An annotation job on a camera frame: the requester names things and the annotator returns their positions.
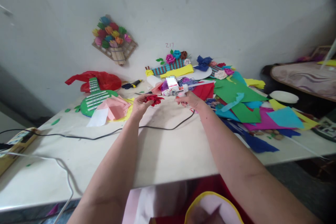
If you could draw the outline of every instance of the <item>person's left hand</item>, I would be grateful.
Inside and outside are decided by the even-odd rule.
[[[133,111],[131,117],[141,119],[146,110],[150,105],[154,103],[153,100],[146,102],[146,97],[152,96],[153,94],[141,94],[133,102]]]

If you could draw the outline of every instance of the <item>floor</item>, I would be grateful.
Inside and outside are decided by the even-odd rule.
[[[336,223],[336,185],[323,183],[307,174],[299,165],[294,162],[269,166],[268,171],[284,184],[310,211],[319,217],[324,223]],[[58,224],[65,224],[70,218],[73,208],[78,201],[72,201]],[[24,211],[11,211],[0,213],[0,224],[52,224],[55,220],[50,218],[44,222],[39,220],[27,222],[31,219],[43,218],[54,205],[40,206],[26,209]]]

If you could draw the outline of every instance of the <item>table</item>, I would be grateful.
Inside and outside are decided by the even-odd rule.
[[[135,89],[121,89],[123,98],[137,97],[134,92],[147,91],[147,83]],[[111,122],[102,127],[87,128],[89,118],[75,113],[84,96],[56,114],[39,129],[43,134],[90,138],[108,134],[122,128],[125,122]],[[142,125],[173,128],[192,114],[188,108],[177,105],[174,97],[165,97],[160,105],[150,107],[140,122]],[[56,119],[60,121],[51,125]],[[312,131],[301,132],[293,138],[320,155],[336,153],[336,143],[323,139]],[[75,195],[78,199],[85,191],[93,173],[111,147],[118,133],[96,141],[69,139],[60,136],[38,137],[24,152],[61,158],[75,179]],[[310,152],[284,138],[281,141],[260,137],[280,151],[256,154],[264,165],[289,162],[314,157]],[[139,154],[134,188],[194,179],[217,174],[217,168],[197,114],[173,131],[139,129]],[[0,211],[33,207],[66,201],[70,196],[66,173],[53,160],[19,157],[0,178]]]

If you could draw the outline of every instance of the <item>paper plate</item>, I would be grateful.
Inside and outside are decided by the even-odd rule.
[[[211,67],[209,67],[208,70],[205,71],[205,72],[194,68],[193,73],[180,76],[179,78],[182,78],[182,77],[187,77],[189,79],[194,78],[194,80],[198,81],[198,80],[202,80],[202,79],[205,79],[205,78],[209,77],[211,75],[211,73],[212,73]]]

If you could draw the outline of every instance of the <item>pink paper sheet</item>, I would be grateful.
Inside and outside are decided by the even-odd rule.
[[[275,130],[275,129],[295,129],[295,128],[285,128],[280,127],[277,125],[268,115],[267,113],[274,111],[271,108],[264,108],[260,107],[260,116],[261,116],[261,122],[256,123],[255,126],[249,123],[243,123],[243,125],[249,130]]]
[[[131,104],[124,101],[120,96],[114,98],[107,98],[103,101],[97,109],[107,109],[107,117],[110,120],[118,120],[126,116],[128,108]]]

